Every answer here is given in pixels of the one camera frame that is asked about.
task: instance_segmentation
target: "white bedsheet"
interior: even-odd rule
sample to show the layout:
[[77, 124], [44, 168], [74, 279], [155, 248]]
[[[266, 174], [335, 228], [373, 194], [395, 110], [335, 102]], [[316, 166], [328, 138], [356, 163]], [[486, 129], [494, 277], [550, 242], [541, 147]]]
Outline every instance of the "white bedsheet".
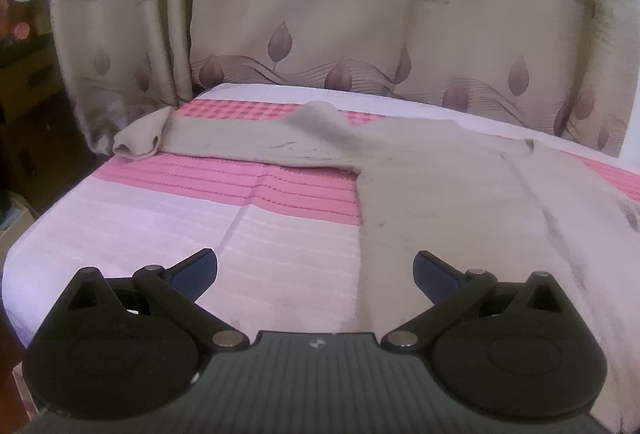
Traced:
[[[475, 131], [536, 138], [609, 165], [620, 161], [580, 145], [510, 124], [424, 104], [313, 88], [222, 85], [202, 96], [217, 100], [306, 103], [391, 116], [455, 119]], [[11, 249], [2, 298], [26, 344], [76, 271], [100, 269], [127, 277], [148, 264], [165, 267], [199, 249], [218, 255], [215, 284], [203, 308], [254, 338], [259, 330], [340, 332], [353, 315], [360, 265], [358, 227], [284, 216], [89, 176]], [[331, 269], [327, 269], [331, 259]], [[616, 414], [598, 418], [617, 431]]]

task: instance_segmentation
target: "curtain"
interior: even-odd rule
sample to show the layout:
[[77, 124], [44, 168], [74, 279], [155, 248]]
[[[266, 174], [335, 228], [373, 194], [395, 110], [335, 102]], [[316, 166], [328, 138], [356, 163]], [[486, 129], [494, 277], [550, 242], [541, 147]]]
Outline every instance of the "curtain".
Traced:
[[191, 0], [50, 0], [58, 61], [90, 147], [162, 105], [192, 97]]
[[293, 84], [437, 104], [617, 156], [640, 0], [51, 0], [91, 147], [193, 87]]

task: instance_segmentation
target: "bed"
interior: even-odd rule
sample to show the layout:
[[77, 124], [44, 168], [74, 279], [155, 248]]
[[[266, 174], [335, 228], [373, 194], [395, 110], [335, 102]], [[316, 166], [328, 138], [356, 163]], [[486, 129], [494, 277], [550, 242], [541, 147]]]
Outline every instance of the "bed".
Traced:
[[[206, 118], [271, 119], [312, 100], [353, 124], [383, 116], [454, 119], [573, 154], [640, 201], [640, 170], [576, 143], [425, 104], [303, 87], [221, 85], [180, 109]], [[165, 267], [214, 249], [216, 283], [198, 304], [254, 338], [259, 330], [341, 332], [353, 316], [360, 266], [354, 177], [330, 169], [158, 154], [113, 158], [63, 197], [11, 249], [2, 300], [28, 344], [62, 289], [85, 266], [105, 277]], [[618, 427], [607, 425], [610, 429]]]

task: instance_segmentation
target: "pink checkered pattern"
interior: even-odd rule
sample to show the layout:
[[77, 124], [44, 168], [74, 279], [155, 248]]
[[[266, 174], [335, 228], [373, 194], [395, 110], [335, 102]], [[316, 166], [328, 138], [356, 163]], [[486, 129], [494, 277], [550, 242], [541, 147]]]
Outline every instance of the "pink checkered pattern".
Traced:
[[[238, 100], [194, 100], [178, 111], [185, 117], [204, 119], [271, 120], [283, 117], [298, 107], [298, 104], [272, 104], [268, 102], [244, 102]], [[355, 125], [382, 119], [384, 115], [341, 111]]]
[[[209, 119], [276, 119], [297, 104], [194, 100], [179, 112]], [[354, 125], [381, 115], [342, 111]], [[640, 176], [580, 158], [611, 185], [640, 201]], [[353, 175], [332, 169], [289, 169], [278, 165], [156, 154], [127, 161], [115, 157], [94, 176], [114, 183], [229, 205], [255, 205], [277, 214], [357, 225], [360, 211]]]

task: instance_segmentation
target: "metal pin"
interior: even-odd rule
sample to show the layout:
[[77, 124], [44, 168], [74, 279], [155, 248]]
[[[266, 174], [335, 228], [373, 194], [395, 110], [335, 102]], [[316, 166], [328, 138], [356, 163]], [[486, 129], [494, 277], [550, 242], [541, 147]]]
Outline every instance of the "metal pin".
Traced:
[[398, 348], [408, 348], [418, 343], [418, 335], [411, 331], [391, 331], [386, 336], [386, 340]]
[[213, 343], [221, 348], [235, 348], [244, 340], [244, 335], [239, 331], [219, 331], [212, 337]]

